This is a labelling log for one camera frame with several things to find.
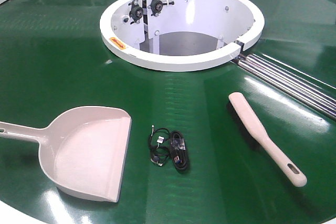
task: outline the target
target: black cable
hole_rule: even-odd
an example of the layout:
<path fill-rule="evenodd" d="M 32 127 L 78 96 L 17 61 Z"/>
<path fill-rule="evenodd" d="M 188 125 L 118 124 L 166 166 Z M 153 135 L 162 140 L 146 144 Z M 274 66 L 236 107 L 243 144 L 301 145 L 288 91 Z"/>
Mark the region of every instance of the black cable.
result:
<path fill-rule="evenodd" d="M 157 144 L 152 145 L 153 136 L 156 133 L 163 133 L 167 137 L 159 136 L 156 140 Z M 184 137 L 179 131 L 170 132 L 167 128 L 159 128 L 154 130 L 148 137 L 148 148 L 150 150 L 150 159 L 153 163 L 163 166 L 169 157 L 172 158 L 175 168 L 182 172 L 189 167 L 189 157 Z"/>
<path fill-rule="evenodd" d="M 184 171 L 189 167 L 188 150 L 181 132 L 170 133 L 169 152 L 177 170 Z"/>
<path fill-rule="evenodd" d="M 158 143 L 156 145 L 152 145 L 153 135 L 158 132 L 163 132 L 168 137 L 164 138 L 161 144 Z M 170 137 L 170 132 L 168 129 L 159 128 L 157 130 L 154 130 L 154 127 L 152 127 L 152 134 L 150 134 L 148 137 L 148 148 L 149 148 L 149 153 L 150 153 L 150 159 L 153 163 L 159 166 L 163 166 L 165 162 L 167 161 L 167 159 L 170 157 L 169 148 L 165 145 L 162 145 L 169 139 L 169 137 Z"/>

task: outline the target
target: brush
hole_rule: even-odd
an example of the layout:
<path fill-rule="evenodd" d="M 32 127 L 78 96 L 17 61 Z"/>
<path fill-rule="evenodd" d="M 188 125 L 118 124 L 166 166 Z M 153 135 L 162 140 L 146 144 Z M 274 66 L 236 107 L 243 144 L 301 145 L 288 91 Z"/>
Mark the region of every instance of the brush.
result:
<path fill-rule="evenodd" d="M 293 185 L 297 187 L 304 186 L 307 183 L 306 176 L 271 140 L 243 94 L 239 92 L 232 93 L 229 95 L 229 101 L 248 133 L 265 149 Z"/>

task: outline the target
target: metal rail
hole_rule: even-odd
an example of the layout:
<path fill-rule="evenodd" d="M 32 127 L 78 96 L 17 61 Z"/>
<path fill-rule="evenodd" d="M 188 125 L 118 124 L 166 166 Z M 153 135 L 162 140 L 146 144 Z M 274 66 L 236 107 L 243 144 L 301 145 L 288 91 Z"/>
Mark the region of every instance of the metal rail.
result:
<path fill-rule="evenodd" d="M 240 55 L 235 63 L 278 89 L 336 120 L 336 99 L 314 88 L 307 80 L 257 55 Z"/>

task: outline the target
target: screw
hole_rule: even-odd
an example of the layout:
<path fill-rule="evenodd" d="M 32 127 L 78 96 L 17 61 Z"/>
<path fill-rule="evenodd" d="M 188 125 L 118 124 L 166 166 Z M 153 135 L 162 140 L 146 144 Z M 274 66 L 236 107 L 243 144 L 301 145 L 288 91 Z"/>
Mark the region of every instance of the screw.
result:
<path fill-rule="evenodd" d="M 137 12 L 135 13 L 136 17 L 138 18 L 142 18 L 143 16 L 143 11 L 142 10 L 137 10 Z"/>
<path fill-rule="evenodd" d="M 157 4 L 155 5 L 154 9 L 155 9 L 156 11 L 160 12 L 160 11 L 162 10 L 162 7 L 163 7 L 163 5 L 162 5 L 161 3 L 157 3 Z"/>

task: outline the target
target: black bracket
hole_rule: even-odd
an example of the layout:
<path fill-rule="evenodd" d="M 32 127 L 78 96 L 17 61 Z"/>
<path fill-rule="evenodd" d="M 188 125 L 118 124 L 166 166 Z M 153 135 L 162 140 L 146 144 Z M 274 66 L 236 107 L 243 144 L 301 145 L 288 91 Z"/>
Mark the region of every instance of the black bracket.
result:
<path fill-rule="evenodd" d="M 161 0 L 152 0 L 150 8 L 152 10 L 152 15 L 151 16 L 155 16 L 158 17 L 159 14 L 161 13 L 163 6 L 164 5 L 174 5 L 174 1 L 171 1 L 169 3 L 163 3 Z"/>
<path fill-rule="evenodd" d="M 140 7 L 138 0 L 133 0 L 128 5 L 132 5 L 130 17 L 133 18 L 133 22 L 131 22 L 131 25 L 134 23 L 140 23 L 140 19 L 143 17 L 143 8 Z"/>

